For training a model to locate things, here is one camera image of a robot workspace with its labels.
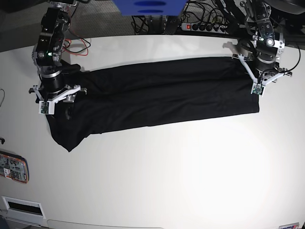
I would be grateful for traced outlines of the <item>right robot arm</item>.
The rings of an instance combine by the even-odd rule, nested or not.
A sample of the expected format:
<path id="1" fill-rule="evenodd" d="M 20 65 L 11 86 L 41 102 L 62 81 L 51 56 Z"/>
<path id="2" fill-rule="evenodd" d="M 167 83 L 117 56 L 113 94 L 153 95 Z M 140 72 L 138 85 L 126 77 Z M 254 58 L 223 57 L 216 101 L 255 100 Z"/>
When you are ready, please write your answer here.
<path id="1" fill-rule="evenodd" d="M 76 6 L 75 0 L 50 0 L 50 6 L 41 20 L 41 32 L 32 51 L 32 60 L 37 67 L 40 85 L 34 85 L 29 93 L 35 93 L 39 114 L 54 115 L 58 102 L 73 103 L 80 85 L 69 85 L 66 76 L 80 70 L 77 64 L 63 64 L 65 32 L 71 24 L 69 8 Z"/>

